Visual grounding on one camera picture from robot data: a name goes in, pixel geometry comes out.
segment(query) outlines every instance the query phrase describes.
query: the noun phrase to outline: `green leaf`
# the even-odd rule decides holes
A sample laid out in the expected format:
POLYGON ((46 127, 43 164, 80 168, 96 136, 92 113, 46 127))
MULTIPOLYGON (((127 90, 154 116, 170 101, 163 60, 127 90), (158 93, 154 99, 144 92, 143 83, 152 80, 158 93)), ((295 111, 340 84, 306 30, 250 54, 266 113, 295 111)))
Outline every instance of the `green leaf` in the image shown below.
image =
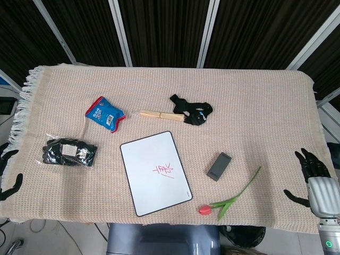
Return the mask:
POLYGON ((227 204, 227 203, 233 203, 233 202, 235 202, 235 201, 237 200, 238 197, 239 197, 239 196, 237 195, 237 196, 235 196, 235 197, 233 197, 233 198, 229 198, 229 199, 224 200, 224 201, 221 201, 221 202, 211 203, 210 206, 212 206, 212 207, 220 207, 220 206, 224 206, 224 205, 227 204))
POLYGON ((222 217, 224 216, 225 212, 228 210, 228 208, 233 204, 233 202, 226 203, 223 207, 223 209, 220 211, 218 215, 218 220, 221 220, 222 217))

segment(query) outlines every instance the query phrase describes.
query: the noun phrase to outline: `wooden skewer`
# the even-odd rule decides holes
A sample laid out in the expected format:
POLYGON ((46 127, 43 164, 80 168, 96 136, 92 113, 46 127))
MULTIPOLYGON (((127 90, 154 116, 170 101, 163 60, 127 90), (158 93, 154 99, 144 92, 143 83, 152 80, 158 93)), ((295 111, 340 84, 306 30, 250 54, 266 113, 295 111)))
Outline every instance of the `wooden skewer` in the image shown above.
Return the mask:
POLYGON ((172 121, 184 121, 184 114, 175 114, 175 113, 160 113, 160 112, 152 112, 150 110, 141 110, 140 115, 143 117, 151 117, 151 118, 165 118, 167 120, 172 121))

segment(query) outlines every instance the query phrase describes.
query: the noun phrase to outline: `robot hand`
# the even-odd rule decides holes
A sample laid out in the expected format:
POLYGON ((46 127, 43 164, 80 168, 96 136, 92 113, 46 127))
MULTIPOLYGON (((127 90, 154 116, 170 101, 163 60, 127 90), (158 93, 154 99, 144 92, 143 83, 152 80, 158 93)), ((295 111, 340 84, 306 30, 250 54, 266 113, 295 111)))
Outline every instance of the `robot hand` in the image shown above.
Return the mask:
POLYGON ((325 255, 340 254, 340 225, 336 217, 340 215, 339 183, 330 177, 329 171, 315 155, 301 149, 304 157, 295 152, 300 161, 304 180, 307 184, 308 199, 298 198, 284 190, 292 201, 310 207, 320 218, 318 226, 322 249, 325 255))
POLYGON ((284 190, 292 201, 310 207, 319 218, 336 218, 340 215, 340 187, 339 183, 330 177, 329 171, 314 154, 301 149, 305 157, 299 152, 295 155, 300 161, 304 180, 307 184, 308 199, 298 198, 289 190, 284 190))
POLYGON ((8 189, 6 191, 2 191, 1 189, 1 180, 2 180, 2 175, 4 173, 5 167, 7 165, 7 161, 15 154, 18 153, 18 150, 11 150, 8 151, 7 153, 5 153, 2 157, 2 153, 4 152, 4 150, 7 148, 7 146, 9 145, 9 143, 4 143, 3 145, 0 146, 0 201, 4 201, 6 200, 9 196, 13 195, 14 193, 18 192, 21 184, 22 184, 22 174, 18 174, 16 176, 16 181, 15 184, 13 186, 13 188, 8 189))

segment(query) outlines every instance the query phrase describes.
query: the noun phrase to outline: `tablecloth fringe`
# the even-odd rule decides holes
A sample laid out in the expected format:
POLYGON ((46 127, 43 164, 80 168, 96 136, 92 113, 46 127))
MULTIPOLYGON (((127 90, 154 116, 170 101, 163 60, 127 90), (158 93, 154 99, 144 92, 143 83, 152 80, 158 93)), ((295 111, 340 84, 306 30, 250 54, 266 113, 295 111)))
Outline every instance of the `tablecloth fringe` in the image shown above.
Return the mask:
MULTIPOLYGON (((13 118, 13 125, 11 128, 10 136, 8 138, 9 146, 5 149, 5 152, 10 150, 16 150, 20 147, 20 142, 23 136, 23 130, 27 125, 28 116, 30 116, 31 107, 30 104, 32 102, 32 96, 37 88, 37 84, 40 78, 40 73, 43 69, 43 66, 38 66, 33 70, 29 71, 29 76, 26 77, 27 82, 24 82, 26 87, 22 87, 22 91, 20 92, 21 99, 18 102, 16 107, 16 113, 13 118)), ((8 161, 7 169, 10 168, 11 160, 8 161)))

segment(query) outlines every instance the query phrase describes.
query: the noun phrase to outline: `small whiteboard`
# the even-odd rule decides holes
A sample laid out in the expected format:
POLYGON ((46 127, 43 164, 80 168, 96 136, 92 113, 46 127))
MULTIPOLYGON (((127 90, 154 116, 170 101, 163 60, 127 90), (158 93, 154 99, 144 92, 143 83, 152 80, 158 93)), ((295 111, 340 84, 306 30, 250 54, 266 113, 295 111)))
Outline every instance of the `small whiteboard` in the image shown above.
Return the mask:
POLYGON ((124 143, 121 152, 137 216, 192 199, 169 131, 124 143))

